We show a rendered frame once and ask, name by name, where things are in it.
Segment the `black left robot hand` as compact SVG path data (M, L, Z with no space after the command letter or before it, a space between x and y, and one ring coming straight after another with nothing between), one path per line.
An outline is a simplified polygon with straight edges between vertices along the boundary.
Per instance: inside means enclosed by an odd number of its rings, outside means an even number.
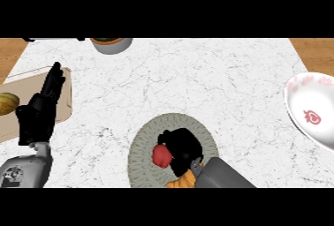
M51 141L64 82L61 63L57 62L48 73L40 92L34 93L27 105L17 107L20 146Z

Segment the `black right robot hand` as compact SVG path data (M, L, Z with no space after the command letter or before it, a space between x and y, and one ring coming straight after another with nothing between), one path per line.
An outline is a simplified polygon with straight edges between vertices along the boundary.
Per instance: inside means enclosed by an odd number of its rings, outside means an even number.
M181 177L191 169L193 160L204 160L201 143L191 131L179 128L163 132L159 136L159 144L164 144L172 153L170 166L173 174Z

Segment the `red bell pepper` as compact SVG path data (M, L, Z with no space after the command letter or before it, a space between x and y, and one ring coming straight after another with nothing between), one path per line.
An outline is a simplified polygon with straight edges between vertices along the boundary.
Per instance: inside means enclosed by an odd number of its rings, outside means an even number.
M172 163L173 160L173 155L167 149L167 146L164 145L157 145L153 149L153 163L166 169Z

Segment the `round grey woven placemat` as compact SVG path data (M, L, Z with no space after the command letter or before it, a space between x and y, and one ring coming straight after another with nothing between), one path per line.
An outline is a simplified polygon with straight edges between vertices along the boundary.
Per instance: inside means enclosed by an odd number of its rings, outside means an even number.
M203 163L219 157L218 144L206 126L187 114L167 113L157 116L139 129L129 150L129 183L132 188L166 188L167 183L178 179L172 167L160 168L151 160L159 135L166 130L187 128L195 135L204 153Z

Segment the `white bowl with red print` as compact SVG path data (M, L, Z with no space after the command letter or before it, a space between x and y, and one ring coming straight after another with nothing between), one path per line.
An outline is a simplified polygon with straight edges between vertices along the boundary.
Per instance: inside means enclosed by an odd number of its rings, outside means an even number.
M303 72L287 81L284 105L296 128L334 152L334 77Z

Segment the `beige cutting board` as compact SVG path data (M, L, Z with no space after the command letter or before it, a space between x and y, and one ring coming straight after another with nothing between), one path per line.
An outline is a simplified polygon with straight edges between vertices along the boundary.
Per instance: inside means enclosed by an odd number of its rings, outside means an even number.
M61 68L64 71L65 82L62 85L61 99L57 107L57 122L64 122L73 114L73 77L71 69ZM20 104L26 105L34 93L39 93L45 83L51 67L46 66L33 71L23 72L6 78L0 85L0 93L15 94L20 98ZM0 143L18 137L17 114L9 113L0 116Z

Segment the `yellow-brown round fruit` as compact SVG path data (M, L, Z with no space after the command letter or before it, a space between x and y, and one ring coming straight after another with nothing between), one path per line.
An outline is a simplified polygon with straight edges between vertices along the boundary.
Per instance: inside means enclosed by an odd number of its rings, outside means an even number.
M15 94L0 93L0 116L15 111L20 105L20 98Z

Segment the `orange vegetable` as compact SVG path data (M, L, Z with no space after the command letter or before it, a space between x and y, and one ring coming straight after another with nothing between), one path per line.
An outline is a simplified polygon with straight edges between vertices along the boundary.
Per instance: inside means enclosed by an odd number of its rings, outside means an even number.
M195 175L191 170L188 170L184 175L167 183L169 188L194 188L195 187Z

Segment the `grey pot with plant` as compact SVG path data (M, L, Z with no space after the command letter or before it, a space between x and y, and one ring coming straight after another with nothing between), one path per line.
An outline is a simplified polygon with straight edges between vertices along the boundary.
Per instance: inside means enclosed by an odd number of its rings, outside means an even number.
M96 50L105 55L116 55L122 53L130 46L132 38L117 38L113 41L99 41L98 39L91 39Z

